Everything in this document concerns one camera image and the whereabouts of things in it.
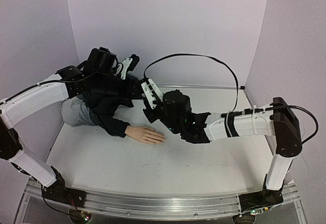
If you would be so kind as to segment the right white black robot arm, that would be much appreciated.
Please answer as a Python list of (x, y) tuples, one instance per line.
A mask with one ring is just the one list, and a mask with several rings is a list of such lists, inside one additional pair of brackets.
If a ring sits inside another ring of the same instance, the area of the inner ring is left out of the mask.
[(277, 145), (265, 178), (265, 188), (280, 190), (293, 159), (303, 148), (299, 121), (281, 97), (263, 107), (231, 106), (228, 90), (181, 88), (162, 92), (144, 85), (143, 110), (150, 123), (161, 121), (173, 134), (192, 144), (253, 135), (275, 136)]

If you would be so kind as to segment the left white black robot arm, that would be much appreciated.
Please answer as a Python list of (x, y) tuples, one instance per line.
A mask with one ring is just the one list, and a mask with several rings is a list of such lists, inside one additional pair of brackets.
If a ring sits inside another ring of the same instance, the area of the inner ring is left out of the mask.
[(73, 98), (83, 92), (113, 94), (134, 98), (140, 81), (128, 75), (140, 58), (132, 54), (119, 62), (117, 56), (104, 47), (93, 48), (89, 57), (78, 66), (67, 66), (44, 81), (1, 100), (1, 159), (6, 160), (35, 178), (58, 202), (69, 197), (59, 173), (38, 159), (20, 141), (15, 126), (30, 115)]

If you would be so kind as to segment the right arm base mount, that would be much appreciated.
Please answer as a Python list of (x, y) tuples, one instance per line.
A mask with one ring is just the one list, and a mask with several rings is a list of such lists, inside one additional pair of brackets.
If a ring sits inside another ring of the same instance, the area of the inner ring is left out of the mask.
[(269, 190), (263, 186), (261, 191), (241, 194), (239, 202), (242, 212), (248, 212), (283, 203), (283, 186), (279, 190)]

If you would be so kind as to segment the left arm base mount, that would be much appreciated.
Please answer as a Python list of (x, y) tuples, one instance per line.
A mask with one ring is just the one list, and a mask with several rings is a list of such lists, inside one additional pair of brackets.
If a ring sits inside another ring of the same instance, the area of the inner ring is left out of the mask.
[(55, 173), (55, 182), (49, 187), (43, 187), (42, 196), (51, 201), (83, 207), (86, 200), (86, 192), (83, 190), (69, 188), (65, 184), (62, 175), (53, 167), (51, 169)]

